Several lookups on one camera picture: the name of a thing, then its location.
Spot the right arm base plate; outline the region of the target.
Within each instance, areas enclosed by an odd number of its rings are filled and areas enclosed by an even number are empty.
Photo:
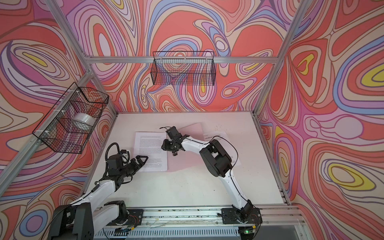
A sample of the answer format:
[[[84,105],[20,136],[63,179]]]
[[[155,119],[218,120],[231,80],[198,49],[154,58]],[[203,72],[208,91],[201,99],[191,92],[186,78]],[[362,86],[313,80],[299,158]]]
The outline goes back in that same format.
[[[251,209],[250,213],[244,219],[241,218],[240,212],[234,208],[222,208],[221,212],[217,213],[217,216],[222,218],[224,225],[252,224],[258,226],[263,223],[259,208]]]

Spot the printed english text sheet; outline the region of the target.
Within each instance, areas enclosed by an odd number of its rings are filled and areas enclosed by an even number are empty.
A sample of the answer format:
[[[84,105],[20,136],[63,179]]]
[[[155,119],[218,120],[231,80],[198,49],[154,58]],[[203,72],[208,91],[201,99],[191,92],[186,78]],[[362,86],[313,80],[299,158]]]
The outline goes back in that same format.
[[[168,170],[168,155],[162,150],[166,133],[136,132],[134,156],[146,156],[148,160],[140,172],[166,172]]]

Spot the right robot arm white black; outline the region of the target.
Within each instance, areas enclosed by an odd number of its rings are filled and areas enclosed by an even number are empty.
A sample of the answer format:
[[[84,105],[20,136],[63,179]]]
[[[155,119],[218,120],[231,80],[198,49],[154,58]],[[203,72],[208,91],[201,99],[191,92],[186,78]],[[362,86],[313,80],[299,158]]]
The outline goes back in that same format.
[[[179,151],[192,152],[200,155],[211,175],[219,178],[232,200],[234,217],[230,220],[246,223],[255,206],[251,200],[246,199],[233,173],[234,164],[230,154],[222,144],[216,140],[217,136],[209,141],[196,140],[189,135],[182,135],[175,126],[163,127],[168,138],[163,141],[162,150],[177,156]]]

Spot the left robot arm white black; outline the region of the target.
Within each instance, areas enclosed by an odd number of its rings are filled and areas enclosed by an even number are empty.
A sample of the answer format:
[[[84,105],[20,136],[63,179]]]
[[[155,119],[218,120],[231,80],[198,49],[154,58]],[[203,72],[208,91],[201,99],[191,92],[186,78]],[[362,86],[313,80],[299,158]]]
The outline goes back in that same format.
[[[123,201],[108,202],[97,210],[110,195],[128,183],[125,178],[132,179],[149,159],[138,155],[128,160],[128,156],[128,152],[106,156],[105,172],[95,187],[72,203],[55,209],[48,240],[92,240],[95,233],[109,223],[122,224],[128,219]]]

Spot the pink file folder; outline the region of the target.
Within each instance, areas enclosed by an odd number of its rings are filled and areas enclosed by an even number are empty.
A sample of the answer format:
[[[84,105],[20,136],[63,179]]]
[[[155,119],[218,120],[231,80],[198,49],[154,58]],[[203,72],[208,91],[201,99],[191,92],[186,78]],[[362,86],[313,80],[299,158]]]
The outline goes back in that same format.
[[[182,134],[190,135],[192,138],[203,140],[203,128],[201,123],[195,123],[183,128],[179,131]],[[177,156],[172,156],[167,152],[167,163],[160,161],[159,158],[153,161],[149,159],[140,172],[177,172],[188,169],[194,166],[203,165],[204,162],[201,157],[191,152],[180,151]]]

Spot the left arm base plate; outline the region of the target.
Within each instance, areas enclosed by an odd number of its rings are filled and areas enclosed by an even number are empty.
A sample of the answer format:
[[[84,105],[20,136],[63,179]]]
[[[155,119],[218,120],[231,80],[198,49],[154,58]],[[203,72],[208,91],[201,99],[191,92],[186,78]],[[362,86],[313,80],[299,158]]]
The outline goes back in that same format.
[[[122,220],[115,220],[107,224],[107,226],[128,226],[137,227],[143,221],[143,209],[128,209],[128,215]]]

